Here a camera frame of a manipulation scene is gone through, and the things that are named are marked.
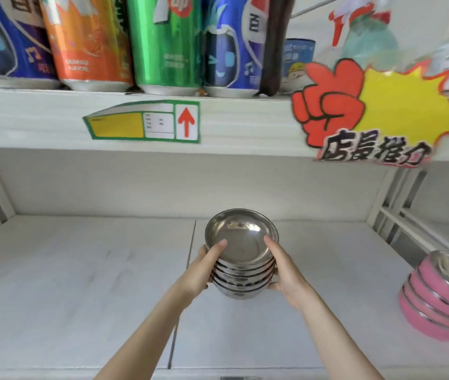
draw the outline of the orange soda can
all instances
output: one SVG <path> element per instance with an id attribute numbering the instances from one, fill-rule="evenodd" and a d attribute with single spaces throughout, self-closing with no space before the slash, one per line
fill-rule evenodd
<path id="1" fill-rule="evenodd" d="M 126 0 L 40 0 L 57 75 L 74 91 L 133 85 Z"/>

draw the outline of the red arrow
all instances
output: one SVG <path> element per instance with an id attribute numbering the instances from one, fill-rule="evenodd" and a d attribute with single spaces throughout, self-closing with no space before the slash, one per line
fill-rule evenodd
<path id="1" fill-rule="evenodd" d="M 179 124 L 182 123 L 184 123 L 184 137 L 188 138 L 190 136 L 190 123 L 191 125 L 195 125 L 195 119 L 191 116 L 188 108 L 185 108 L 179 117 Z"/>

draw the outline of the blue soda can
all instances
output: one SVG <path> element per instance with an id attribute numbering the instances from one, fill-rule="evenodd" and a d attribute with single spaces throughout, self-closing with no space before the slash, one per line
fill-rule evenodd
<path id="1" fill-rule="evenodd" d="M 270 0 L 202 0 L 203 85 L 213 97 L 259 91 Z"/>
<path id="2" fill-rule="evenodd" d="M 0 0 L 0 88 L 59 85 L 39 1 Z"/>
<path id="3" fill-rule="evenodd" d="M 292 92 L 311 83 L 305 64 L 312 62 L 316 42 L 305 38 L 287 38 L 284 42 L 281 92 Z"/>

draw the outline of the hand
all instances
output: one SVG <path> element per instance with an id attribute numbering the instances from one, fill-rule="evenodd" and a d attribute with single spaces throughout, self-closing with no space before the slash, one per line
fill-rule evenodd
<path id="1" fill-rule="evenodd" d="M 317 296 L 316 291 L 305 280 L 291 256 L 269 236 L 264 237 L 266 246 L 276 259 L 279 281 L 270 283 L 269 289 L 281 291 L 293 308 L 301 311 L 308 298 Z"/>
<path id="2" fill-rule="evenodd" d="M 334 72 L 319 63 L 306 64 L 305 71 L 314 84 L 291 95 L 293 114 L 307 133 L 307 145 L 321 148 L 326 137 L 360 122 L 365 112 L 359 100 L 364 73 L 351 59 L 339 60 Z"/>
<path id="3" fill-rule="evenodd" d="M 175 286 L 182 291 L 183 295 L 187 296 L 189 303 L 200 294 L 204 289 L 208 288 L 207 283 L 210 282 L 210 273 L 212 268 L 221 255 L 222 251 L 228 245 L 226 239 L 222 239 L 215 244 L 207 252 L 207 247 L 203 245 L 198 251 L 196 259 L 187 267 L 186 272 L 177 280 Z"/>

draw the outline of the cola bottle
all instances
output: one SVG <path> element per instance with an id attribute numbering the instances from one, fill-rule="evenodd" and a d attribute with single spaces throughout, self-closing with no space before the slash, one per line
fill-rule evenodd
<path id="1" fill-rule="evenodd" d="M 275 95 L 281 86 L 284 40 L 295 0 L 270 0 L 259 94 Z"/>

